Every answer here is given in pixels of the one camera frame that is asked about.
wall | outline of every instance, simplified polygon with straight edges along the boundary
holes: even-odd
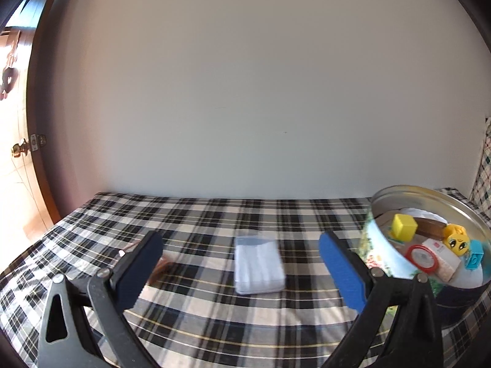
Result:
[[[491,56],[457,0],[56,0],[40,130],[61,210],[470,191]]]

black and white plaid cloth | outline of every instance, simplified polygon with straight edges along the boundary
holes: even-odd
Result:
[[[469,202],[454,189],[444,192]],[[112,266],[118,250],[149,230],[164,233],[174,261],[145,286],[131,327],[163,367],[318,367],[355,318],[319,257],[318,239],[334,230],[356,248],[368,199],[176,199],[101,193],[56,224],[0,275],[0,326],[30,366],[36,366],[44,300],[57,273],[93,275]],[[278,239],[287,274],[282,292],[234,291],[234,236],[240,230]],[[443,332],[445,365],[465,351],[491,306],[489,289],[453,328]],[[88,309],[104,356],[116,362]],[[382,325],[364,365],[380,353]]]

metal tin container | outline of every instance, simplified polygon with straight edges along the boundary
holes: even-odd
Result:
[[[484,221],[468,206],[441,192],[410,185],[396,185],[382,189],[370,200],[358,254],[369,267],[380,267],[387,275],[412,279],[418,268],[407,260],[389,242],[381,231],[377,218],[405,208],[416,208],[434,213],[449,223],[467,230],[470,239],[482,242],[484,257],[482,271],[470,275],[482,275],[481,284],[468,289],[452,286],[430,277],[431,288],[438,305],[443,327],[458,322],[466,309],[476,303],[491,280],[491,231]]]

red lid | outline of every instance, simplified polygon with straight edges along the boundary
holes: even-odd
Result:
[[[427,274],[438,268],[438,259],[435,253],[423,245],[412,245],[404,257]]]

clear plastic box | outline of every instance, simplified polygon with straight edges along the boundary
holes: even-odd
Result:
[[[235,238],[234,283],[241,295],[285,288],[285,270],[274,237],[260,233]]]

